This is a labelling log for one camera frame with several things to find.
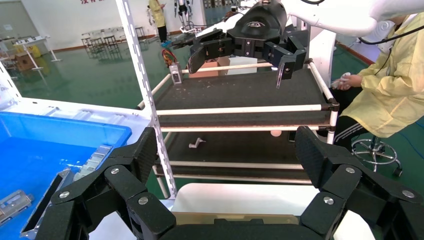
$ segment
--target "blue plastic bin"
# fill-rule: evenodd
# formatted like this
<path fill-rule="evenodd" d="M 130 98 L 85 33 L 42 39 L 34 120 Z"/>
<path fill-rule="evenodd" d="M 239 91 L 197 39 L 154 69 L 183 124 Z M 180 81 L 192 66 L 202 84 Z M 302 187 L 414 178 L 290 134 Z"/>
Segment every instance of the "blue plastic bin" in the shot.
<path fill-rule="evenodd" d="M 100 145 L 126 145 L 130 135 L 126 126 L 0 112 L 0 199 L 19 189 L 34 196 L 29 209 L 0 226 L 0 240 L 24 239 L 22 228 L 58 172 L 82 166 Z"/>

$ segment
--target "silver screw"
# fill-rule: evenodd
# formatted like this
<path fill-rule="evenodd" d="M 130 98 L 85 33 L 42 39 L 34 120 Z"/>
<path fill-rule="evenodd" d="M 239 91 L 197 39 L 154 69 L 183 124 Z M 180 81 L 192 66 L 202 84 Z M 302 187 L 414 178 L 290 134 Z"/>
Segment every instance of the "silver screw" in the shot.
<path fill-rule="evenodd" d="M 346 167 L 346 172 L 348 172 L 350 174 L 354 174 L 355 173 L 355 169 L 353 169 L 351 167 Z"/>
<path fill-rule="evenodd" d="M 110 171 L 111 174 L 117 174 L 119 173 L 119 168 L 114 168 Z"/>
<path fill-rule="evenodd" d="M 67 196 L 69 196 L 69 192 L 68 192 L 68 191 L 64 191 L 64 192 L 62 192 L 61 194 L 59 194 L 59 198 L 61 198 L 61 199 L 64 199 L 64 198 L 66 198 Z"/>
<path fill-rule="evenodd" d="M 149 199 L 147 198 L 147 197 L 141 197 L 139 200 L 138 200 L 138 204 L 140 204 L 140 205 L 145 205 L 147 202 L 149 201 Z"/>
<path fill-rule="evenodd" d="M 415 195 L 408 190 L 403 190 L 402 193 L 403 193 L 403 195 L 407 196 L 408 198 L 411 198 L 411 199 L 415 198 Z"/>
<path fill-rule="evenodd" d="M 334 204 L 334 200 L 329 197 L 329 196 L 325 196 L 324 197 L 324 203 L 328 204 L 328 205 L 333 205 Z"/>

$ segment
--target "chrome stool base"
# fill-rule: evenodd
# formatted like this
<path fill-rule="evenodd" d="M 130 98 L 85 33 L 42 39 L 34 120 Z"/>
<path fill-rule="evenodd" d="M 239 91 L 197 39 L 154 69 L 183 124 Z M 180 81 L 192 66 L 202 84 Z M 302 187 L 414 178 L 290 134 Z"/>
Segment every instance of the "chrome stool base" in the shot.
<path fill-rule="evenodd" d="M 357 146 L 362 146 L 365 148 L 365 150 L 357 151 Z M 390 149 L 393 152 L 393 156 L 386 154 L 387 149 Z M 396 162 L 397 168 L 393 171 L 393 175 L 397 177 L 402 175 L 402 165 L 398 159 L 398 154 L 396 153 L 395 149 L 392 146 L 380 141 L 379 137 L 374 136 L 372 139 L 360 139 L 354 141 L 352 143 L 352 154 L 362 161 L 372 164 L 374 166 L 374 172 L 377 172 L 378 165 L 388 165 Z M 364 155 L 371 156 L 372 160 L 365 159 L 363 157 Z"/>

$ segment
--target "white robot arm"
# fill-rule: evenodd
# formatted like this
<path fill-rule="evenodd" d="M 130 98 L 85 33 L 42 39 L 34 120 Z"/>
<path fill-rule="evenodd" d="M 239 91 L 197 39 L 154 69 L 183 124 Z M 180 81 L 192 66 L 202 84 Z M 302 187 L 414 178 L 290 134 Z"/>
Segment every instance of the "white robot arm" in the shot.
<path fill-rule="evenodd" d="M 424 0 L 280 0 L 287 16 L 353 37 L 368 35 L 378 22 L 424 11 Z"/>

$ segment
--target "white wall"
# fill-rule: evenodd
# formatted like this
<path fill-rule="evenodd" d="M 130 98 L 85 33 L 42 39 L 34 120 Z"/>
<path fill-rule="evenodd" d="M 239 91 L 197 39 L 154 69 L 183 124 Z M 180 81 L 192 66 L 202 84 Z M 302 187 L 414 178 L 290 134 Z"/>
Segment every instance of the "white wall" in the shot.
<path fill-rule="evenodd" d="M 21 0 L 40 35 L 50 35 L 49 43 L 53 49 L 81 46 L 81 34 L 89 31 L 121 26 L 115 0 L 95 0 L 81 4 L 81 0 Z M 181 22 L 174 18 L 174 1 L 159 0 L 165 4 L 164 15 L 168 32 L 178 31 Z M 137 27 L 143 27 L 146 35 L 155 34 L 147 17 L 148 0 L 129 1 L 132 17 Z M 203 25 L 203 2 L 195 1 L 192 21 Z"/>

